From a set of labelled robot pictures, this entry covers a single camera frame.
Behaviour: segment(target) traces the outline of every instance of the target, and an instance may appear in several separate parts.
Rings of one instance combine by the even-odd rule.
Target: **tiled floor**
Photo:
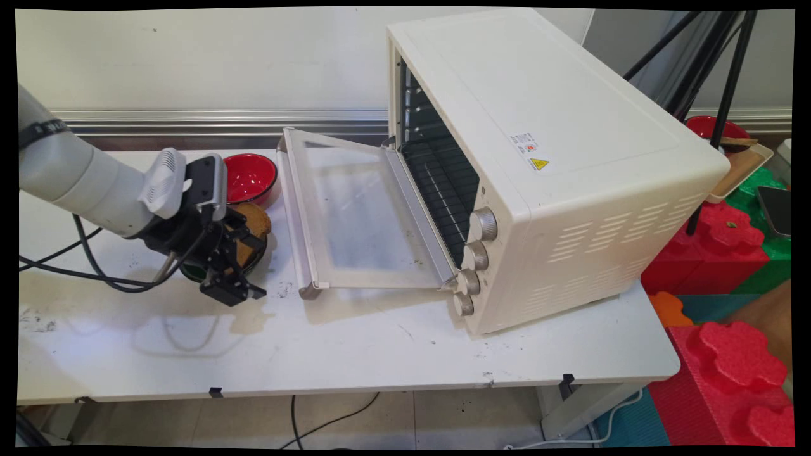
[[[299,433],[356,411],[373,396],[297,396]],[[314,450],[495,450],[542,440],[539,417],[534,388],[382,393],[364,412],[302,443]],[[293,436],[290,397],[85,404],[71,436],[75,445],[279,448]]]

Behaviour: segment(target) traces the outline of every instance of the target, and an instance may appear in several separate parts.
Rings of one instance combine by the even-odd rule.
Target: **black tripod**
[[[757,11],[746,11],[743,20],[740,24],[732,29],[733,24],[740,17],[741,11],[721,11],[718,18],[715,19],[710,32],[707,34],[701,47],[698,49],[696,56],[690,63],[687,72],[679,82],[673,97],[664,106],[664,109],[673,117],[679,119],[680,122],[684,121],[687,117],[690,107],[698,95],[707,76],[710,75],[713,67],[721,53],[727,48],[727,45],[740,30],[738,42],[735,47],[735,54],[732,57],[732,64],[729,67],[729,74],[727,75],[727,83],[723,88],[723,95],[721,96],[721,104],[718,108],[718,115],[715,119],[715,127],[710,138],[710,145],[717,149],[721,143],[721,136],[723,135],[723,127],[727,123],[727,116],[729,115],[729,107],[732,104],[732,96],[735,94],[735,86],[738,83],[738,76],[740,69],[744,64],[744,56],[746,55],[746,46],[749,45],[749,38],[752,36],[752,28],[755,24],[755,16]],[[631,80],[650,60],[661,51],[667,43],[669,43],[676,35],[678,35],[684,28],[686,28],[696,17],[700,11],[690,11],[673,29],[666,33],[659,42],[654,45],[650,51],[647,52],[627,73],[623,76],[625,80]],[[695,210],[693,215],[690,216],[690,221],[687,225],[687,234],[693,235],[696,232],[698,218],[701,216],[701,205]]]

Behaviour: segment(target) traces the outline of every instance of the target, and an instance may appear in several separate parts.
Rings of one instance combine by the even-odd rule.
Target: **white table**
[[[146,170],[155,153],[114,156]],[[21,273],[17,403],[208,398],[211,388],[237,397],[539,386],[572,373],[575,384],[589,385],[544,418],[549,436],[568,435],[679,370],[638,284],[601,303],[477,337],[456,316],[450,294],[436,291],[328,290],[302,301],[280,187],[268,210],[271,245],[249,277],[267,289],[264,299],[228,308],[180,273],[138,295],[36,269]],[[22,255],[39,259],[78,239],[69,213],[22,192],[19,204]],[[165,259],[106,231],[90,244],[115,277],[149,281]],[[50,264],[92,272],[80,247]]]

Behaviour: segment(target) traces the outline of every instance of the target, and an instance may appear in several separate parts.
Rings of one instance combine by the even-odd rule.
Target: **yellow warning triangle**
[[[532,164],[535,165],[535,168],[538,168],[538,171],[540,171],[544,166],[549,164],[549,162],[546,160],[539,160],[537,158],[531,158],[531,160]]]

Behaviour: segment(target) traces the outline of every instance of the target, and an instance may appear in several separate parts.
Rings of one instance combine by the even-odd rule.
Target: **wooden tray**
[[[729,159],[730,164],[729,172],[727,175],[723,176],[721,182],[713,188],[707,196],[706,201],[713,204],[723,201],[724,198],[738,188],[752,173],[757,171],[757,168],[760,168],[772,158],[774,154],[775,152],[770,148],[760,144],[755,144],[743,152],[728,154],[727,159]]]

